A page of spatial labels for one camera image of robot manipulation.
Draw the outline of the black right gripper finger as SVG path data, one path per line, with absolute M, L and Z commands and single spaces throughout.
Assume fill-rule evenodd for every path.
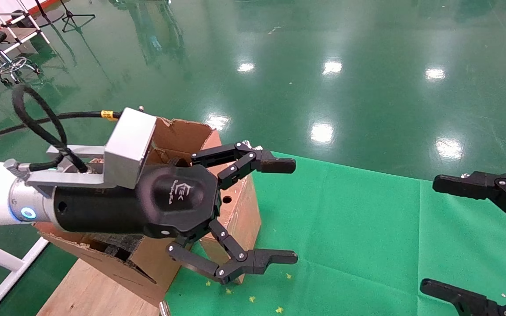
M 438 193 L 476 200 L 490 200 L 506 213 L 506 173 L 472 172 L 459 177 L 438 175 L 433 180 Z
M 452 304 L 460 316 L 506 316 L 506 305 L 438 280 L 423 279 L 420 282 L 420 291 Z

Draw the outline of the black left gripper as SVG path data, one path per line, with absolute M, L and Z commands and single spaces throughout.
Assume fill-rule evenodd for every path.
M 289 250 L 245 251 L 217 220 L 220 191 L 254 171 L 292 174 L 293 158 L 278 158 L 269 150 L 243 142 L 191 154 L 191 167 L 148 166 L 134 189 L 57 187 L 54 192 L 56 225 L 68 232 L 177 237 L 167 254 L 185 268 L 222 285 L 243 274 L 265 274 L 271 264 L 293 265 L 297 253 Z M 217 178 L 207 170 L 229 163 Z M 185 246 L 211 233 L 229 255 L 219 265 Z

